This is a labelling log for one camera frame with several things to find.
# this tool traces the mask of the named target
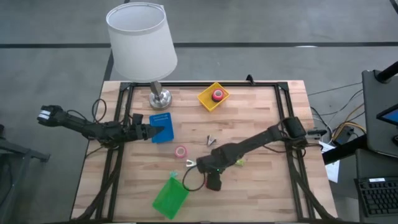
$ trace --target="pink tape roll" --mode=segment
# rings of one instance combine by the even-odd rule
[[[187,156],[187,149],[183,146],[177,146],[175,148],[174,154],[178,158],[184,158],[185,156]]]

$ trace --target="white lampshade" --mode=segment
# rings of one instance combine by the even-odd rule
[[[116,71],[134,82],[153,82],[177,66],[163,6],[122,4],[106,16]]]

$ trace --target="blue box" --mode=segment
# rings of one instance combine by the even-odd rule
[[[162,143],[174,139],[173,123],[170,113],[149,116],[149,123],[153,127],[163,126],[164,130],[152,138],[153,143]]]

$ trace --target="lamp base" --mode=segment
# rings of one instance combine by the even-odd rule
[[[159,95],[150,93],[149,103],[154,110],[165,110],[172,104],[172,94],[165,89],[162,89]]]

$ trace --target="computer monitor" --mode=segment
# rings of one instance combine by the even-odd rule
[[[380,112],[376,118],[398,126],[398,104]]]

